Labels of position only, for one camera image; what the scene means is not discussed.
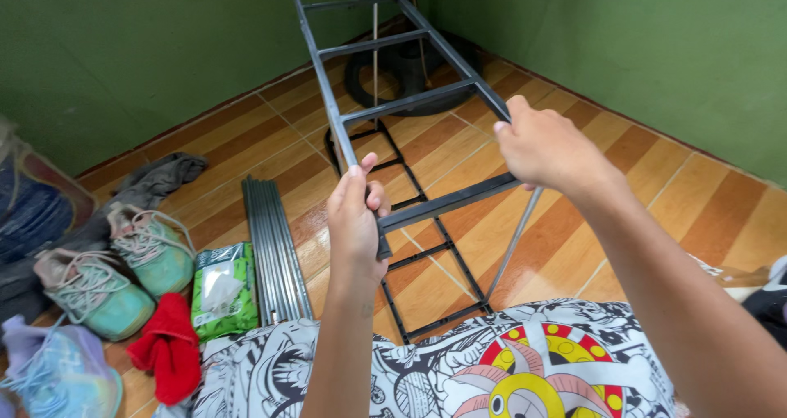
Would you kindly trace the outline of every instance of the orange floor tile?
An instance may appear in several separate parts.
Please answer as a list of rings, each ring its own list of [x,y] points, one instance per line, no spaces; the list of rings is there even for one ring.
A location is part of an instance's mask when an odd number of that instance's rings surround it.
[[[342,85],[341,59],[327,66],[342,112],[358,108]],[[440,73],[435,82],[447,82]],[[503,98],[523,94],[539,109],[571,118],[618,168],[640,201],[688,252],[714,266],[753,272],[786,253],[787,193],[576,96],[487,57],[484,76]],[[435,116],[384,117],[430,198],[458,190],[506,170],[494,141],[495,117],[477,98]],[[322,138],[327,128],[312,70],[300,72],[165,139],[89,174],[80,181],[102,201],[133,168],[170,152],[202,154],[210,167],[195,182],[165,200],[160,210],[190,229],[200,250],[249,240],[240,181],[251,174],[274,179],[297,247],[316,315],[323,310],[330,267],[325,199],[337,183]],[[356,154],[392,155],[381,135],[353,142]],[[401,168],[373,174],[395,202],[415,195]],[[442,216],[471,272],[486,289],[511,238],[529,193],[517,188]],[[441,242],[431,221],[388,236],[396,257]],[[473,302],[467,281],[451,254],[440,252],[388,276],[405,325],[413,330]],[[556,191],[545,191],[492,304],[555,297],[624,300],[604,251],[576,208]],[[51,323],[57,312],[44,315]],[[446,325],[439,334],[458,322]],[[400,342],[379,291],[375,332]],[[157,401],[150,375],[134,369],[125,343],[107,344],[108,361],[126,388],[119,416],[147,417]]]

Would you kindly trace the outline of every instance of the graphic t-shirt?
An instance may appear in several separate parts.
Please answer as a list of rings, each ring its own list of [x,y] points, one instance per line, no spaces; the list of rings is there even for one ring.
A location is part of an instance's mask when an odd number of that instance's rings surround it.
[[[208,342],[193,416],[297,416],[319,326],[299,320]],[[370,416],[674,415],[672,384],[627,303],[521,304],[417,344],[375,335],[372,346]]]

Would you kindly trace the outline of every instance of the left hand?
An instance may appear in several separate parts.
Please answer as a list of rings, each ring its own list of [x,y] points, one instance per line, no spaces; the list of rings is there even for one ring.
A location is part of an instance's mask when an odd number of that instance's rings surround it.
[[[382,183],[369,182],[366,175],[377,163],[377,155],[368,154],[360,166],[350,166],[328,198],[330,233],[330,279],[344,284],[368,282],[376,288],[388,270],[388,260],[377,261],[377,222],[390,213],[391,204]]]

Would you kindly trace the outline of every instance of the teal sneaker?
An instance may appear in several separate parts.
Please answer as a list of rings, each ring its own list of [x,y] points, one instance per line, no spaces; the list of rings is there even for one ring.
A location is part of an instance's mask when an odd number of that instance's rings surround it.
[[[114,204],[107,219],[112,227],[112,248],[154,297],[180,292],[191,282],[197,253],[181,222],[164,213],[143,211],[130,204]],[[178,234],[158,219],[180,227],[189,246],[180,242]]]
[[[123,383],[107,365],[101,341],[80,326],[31,327],[22,315],[2,324],[8,377],[0,382],[22,398],[30,418],[112,418]]]
[[[132,336],[152,316],[156,305],[113,266],[110,252],[74,252],[57,248],[41,252],[33,266],[44,293],[73,324],[84,324],[110,341]]]

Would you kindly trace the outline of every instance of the green package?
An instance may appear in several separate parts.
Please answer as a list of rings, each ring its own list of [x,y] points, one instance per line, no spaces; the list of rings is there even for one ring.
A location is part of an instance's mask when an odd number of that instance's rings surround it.
[[[254,256],[250,242],[239,242],[221,249],[203,250],[197,255],[191,324],[199,336],[200,343],[225,334],[250,331],[257,327],[259,315],[254,275]],[[203,294],[215,290],[214,282],[219,278],[226,279],[227,276],[242,283],[240,292],[226,306],[214,309],[212,312],[203,312],[201,310]]]

